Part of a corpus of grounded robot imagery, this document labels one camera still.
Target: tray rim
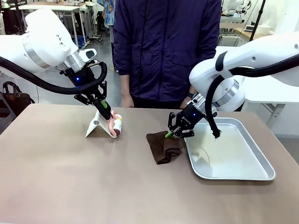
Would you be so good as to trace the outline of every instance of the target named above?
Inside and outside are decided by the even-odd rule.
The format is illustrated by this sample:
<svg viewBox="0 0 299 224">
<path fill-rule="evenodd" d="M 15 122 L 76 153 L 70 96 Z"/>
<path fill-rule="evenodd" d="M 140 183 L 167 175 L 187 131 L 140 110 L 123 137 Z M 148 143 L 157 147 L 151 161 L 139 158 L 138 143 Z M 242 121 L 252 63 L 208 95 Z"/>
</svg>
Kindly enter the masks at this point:
<svg viewBox="0 0 299 224">
<path fill-rule="evenodd" d="M 186 148 L 187 148 L 187 152 L 188 152 L 188 156 L 189 156 L 189 160 L 190 160 L 190 163 L 191 163 L 191 166 L 192 166 L 192 169 L 194 171 L 194 173 L 199 176 L 200 178 L 202 179 L 205 179 L 205 180 L 237 180 L 237 181 L 273 181 L 275 178 L 276 178 L 276 172 L 275 172 L 275 169 L 273 168 L 273 166 L 271 165 L 271 163 L 269 162 L 269 160 L 267 159 L 267 157 L 264 155 L 264 153 L 262 152 L 262 150 L 260 149 L 260 147 L 257 145 L 257 143 L 254 141 L 254 139 L 251 137 L 250 133 L 247 131 L 246 127 L 243 125 L 243 123 L 241 121 L 239 121 L 238 119 L 236 118 L 214 118 L 215 119 L 215 123 L 216 124 L 230 124 L 230 123 L 217 123 L 217 120 L 219 119 L 232 119 L 232 120 L 235 120 L 237 121 L 238 123 L 240 123 L 242 125 L 242 128 L 244 128 L 244 130 L 247 132 L 248 136 L 250 137 L 250 140 L 255 144 L 255 146 L 257 147 L 257 149 L 260 151 L 260 153 L 262 154 L 262 156 L 264 157 L 264 159 L 266 159 L 266 161 L 268 162 L 270 168 L 272 169 L 274 175 L 273 177 L 269 178 L 269 179 L 242 179 L 242 178 L 223 178 L 223 177 L 206 177 L 206 176 L 203 176 L 201 174 L 199 174 L 195 168 L 194 168 L 194 165 L 192 163 L 192 160 L 191 160 L 191 152 L 190 152 L 190 149 L 188 147 L 188 143 L 187 143 L 187 138 L 184 138 L 184 141 L 185 141 L 185 144 L 186 144 Z M 206 120 L 201 120 L 199 121 L 197 124 L 208 124 L 208 121 Z"/>
</svg>

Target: bag handle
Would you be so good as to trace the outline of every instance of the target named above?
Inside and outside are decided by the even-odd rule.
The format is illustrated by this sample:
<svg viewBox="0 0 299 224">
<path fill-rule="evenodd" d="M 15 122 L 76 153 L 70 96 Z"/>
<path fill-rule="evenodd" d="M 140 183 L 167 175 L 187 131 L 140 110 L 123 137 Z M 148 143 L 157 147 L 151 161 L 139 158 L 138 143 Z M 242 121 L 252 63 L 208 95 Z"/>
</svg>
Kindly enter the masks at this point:
<svg viewBox="0 0 299 224">
<path fill-rule="evenodd" d="M 13 89 L 14 89 L 14 94 L 16 95 L 17 93 L 22 93 L 22 91 L 20 90 L 20 88 L 13 82 L 10 82 L 10 81 L 7 81 L 3 84 L 3 93 L 4 93 L 4 90 L 6 93 L 10 93 L 9 90 L 8 90 L 8 85 L 12 86 Z"/>
</svg>

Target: handbag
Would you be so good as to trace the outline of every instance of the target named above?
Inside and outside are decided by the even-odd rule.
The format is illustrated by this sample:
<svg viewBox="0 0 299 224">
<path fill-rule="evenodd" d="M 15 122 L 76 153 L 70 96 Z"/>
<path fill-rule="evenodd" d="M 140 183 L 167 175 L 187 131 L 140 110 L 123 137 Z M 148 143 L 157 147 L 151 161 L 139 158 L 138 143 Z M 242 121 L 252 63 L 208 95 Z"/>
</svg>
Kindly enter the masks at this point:
<svg viewBox="0 0 299 224">
<path fill-rule="evenodd" d="M 8 90 L 8 86 L 12 86 L 14 92 L 10 93 Z M 30 97 L 29 94 L 23 93 L 20 88 L 13 82 L 5 82 L 3 84 L 3 98 L 7 101 L 8 105 L 15 113 L 16 116 L 19 116 L 23 110 L 31 103 L 35 103 L 34 100 Z M 0 108 L 6 108 L 4 102 L 0 101 Z M 0 113 L 0 117 L 6 117 L 6 113 Z"/>
</svg>

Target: black pole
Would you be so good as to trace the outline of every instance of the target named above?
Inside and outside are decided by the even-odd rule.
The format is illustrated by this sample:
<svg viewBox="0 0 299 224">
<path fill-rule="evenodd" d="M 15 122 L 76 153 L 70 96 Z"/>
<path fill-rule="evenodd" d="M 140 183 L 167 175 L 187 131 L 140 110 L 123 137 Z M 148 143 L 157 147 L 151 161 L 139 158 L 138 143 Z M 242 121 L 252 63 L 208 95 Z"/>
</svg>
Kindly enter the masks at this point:
<svg viewBox="0 0 299 224">
<path fill-rule="evenodd" d="M 21 34 L 24 34 L 25 29 L 24 29 L 23 22 L 22 22 L 22 16 L 21 16 L 22 14 L 21 14 L 21 11 L 19 10 L 18 0 L 14 0 L 14 6 L 15 6 L 16 14 L 17 14 L 17 19 L 19 22 Z"/>
<path fill-rule="evenodd" d="M 261 19 L 261 16 L 263 14 L 263 8 L 265 6 L 265 3 L 266 3 L 266 0 L 263 0 L 262 2 L 262 6 L 260 8 L 260 11 L 258 12 L 258 16 L 257 16 L 257 19 L 256 19 L 256 23 L 253 27 L 253 31 L 252 31 L 252 34 L 251 34 L 251 37 L 249 39 L 249 42 L 253 40 L 253 37 L 254 37 L 254 34 L 256 34 L 256 29 L 257 29 L 257 26 L 258 26 L 258 23 L 260 22 L 260 19 Z"/>
</svg>

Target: person's hand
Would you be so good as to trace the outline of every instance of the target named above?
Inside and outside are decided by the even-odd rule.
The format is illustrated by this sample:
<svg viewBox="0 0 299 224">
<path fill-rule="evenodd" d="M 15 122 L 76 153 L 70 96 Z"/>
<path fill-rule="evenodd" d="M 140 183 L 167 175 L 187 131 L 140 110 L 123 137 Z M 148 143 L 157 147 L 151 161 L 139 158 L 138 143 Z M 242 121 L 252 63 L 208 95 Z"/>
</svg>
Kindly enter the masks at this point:
<svg viewBox="0 0 299 224">
<path fill-rule="evenodd" d="M 121 107 L 134 107 L 134 102 L 130 94 L 122 96 Z"/>
<path fill-rule="evenodd" d="M 181 104 L 181 106 L 179 107 L 181 110 L 183 110 L 183 109 L 185 109 L 185 107 L 187 107 L 187 103 L 190 101 L 190 100 L 192 100 L 190 97 L 186 97 L 184 100 L 183 100 L 183 102 L 182 102 L 182 104 Z"/>
</svg>

